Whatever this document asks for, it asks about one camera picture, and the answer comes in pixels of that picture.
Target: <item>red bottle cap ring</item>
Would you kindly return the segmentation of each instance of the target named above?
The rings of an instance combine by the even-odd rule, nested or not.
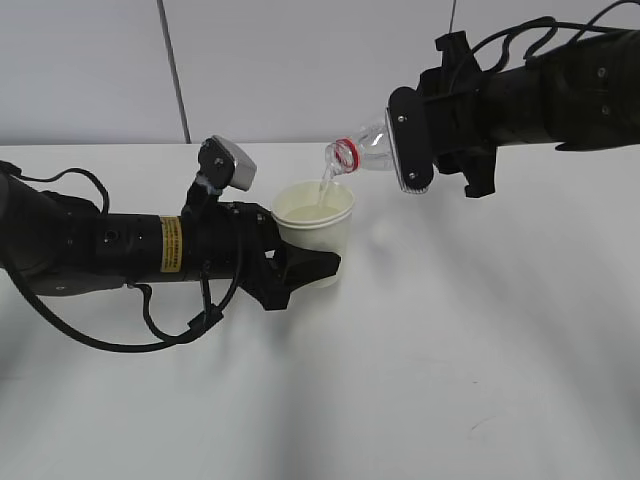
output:
[[[346,173],[355,172],[358,169],[358,167],[360,167],[360,155],[358,154],[358,148],[356,147],[355,143],[351,141],[350,138],[342,138],[339,140],[339,142],[342,142],[347,147],[349,147],[349,150],[351,151],[351,157],[353,158],[353,166]],[[338,160],[343,166],[345,166],[344,159],[341,158],[339,155],[338,155]]]

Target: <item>bottle neck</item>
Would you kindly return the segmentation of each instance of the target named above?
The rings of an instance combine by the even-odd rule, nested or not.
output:
[[[360,167],[358,148],[349,138],[341,138],[328,145],[325,160],[334,175],[355,172]]]

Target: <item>cup rim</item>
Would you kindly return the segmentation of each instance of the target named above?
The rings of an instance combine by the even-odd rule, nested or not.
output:
[[[348,218],[351,213],[353,212],[353,207],[355,206],[356,203],[356,197],[353,193],[353,191],[347,187],[346,185],[342,184],[342,183],[338,183],[334,180],[332,180],[330,183],[337,185],[338,187],[342,188],[344,191],[346,191],[349,194],[349,197],[351,198],[351,202],[350,205],[341,210],[340,212],[331,215],[330,217],[326,217],[323,218],[322,220],[297,220],[295,222],[292,222],[290,220],[287,220],[285,218],[280,217],[275,209],[274,209],[274,204],[276,202],[276,200],[280,197],[280,195],[282,195],[283,193],[285,193],[287,190],[292,189],[294,187],[298,187],[300,185],[305,185],[305,184],[310,184],[310,183],[315,183],[315,184],[320,184],[321,180],[305,180],[305,181],[301,181],[301,182],[296,182],[293,183],[291,185],[289,185],[288,187],[284,188],[283,190],[281,190],[273,199],[273,201],[271,202],[271,214],[273,215],[273,218],[275,219],[276,223],[278,223],[279,225],[282,225],[284,227],[287,228],[291,228],[294,230],[317,230],[320,228],[324,228],[324,227],[329,227],[331,225],[335,225],[336,223],[339,223],[343,220],[345,220],[346,218]]]

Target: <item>yellow warning label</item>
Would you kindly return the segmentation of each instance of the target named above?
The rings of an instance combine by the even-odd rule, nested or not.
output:
[[[182,267],[182,226],[178,217],[160,217],[162,222],[162,273],[176,273]]]

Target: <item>screw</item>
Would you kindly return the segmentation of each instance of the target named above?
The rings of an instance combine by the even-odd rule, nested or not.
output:
[[[111,243],[118,240],[120,235],[115,230],[107,230],[104,232],[104,243]]]

